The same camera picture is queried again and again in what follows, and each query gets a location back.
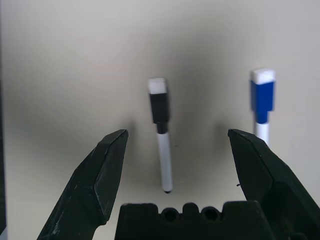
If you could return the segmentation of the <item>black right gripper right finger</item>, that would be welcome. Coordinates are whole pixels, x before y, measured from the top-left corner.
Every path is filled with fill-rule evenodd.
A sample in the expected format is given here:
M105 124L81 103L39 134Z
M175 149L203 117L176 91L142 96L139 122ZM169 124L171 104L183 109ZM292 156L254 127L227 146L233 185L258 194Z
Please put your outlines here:
M318 240L320 208L290 169L254 134L229 129L238 180L257 201L277 240Z

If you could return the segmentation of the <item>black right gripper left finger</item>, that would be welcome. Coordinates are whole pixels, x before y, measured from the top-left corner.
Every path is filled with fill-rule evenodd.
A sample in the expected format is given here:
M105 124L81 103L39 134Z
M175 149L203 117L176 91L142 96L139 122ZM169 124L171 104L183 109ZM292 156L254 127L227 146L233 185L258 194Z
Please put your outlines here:
M39 240L91 240L105 225L118 193L129 133L106 135L74 170Z

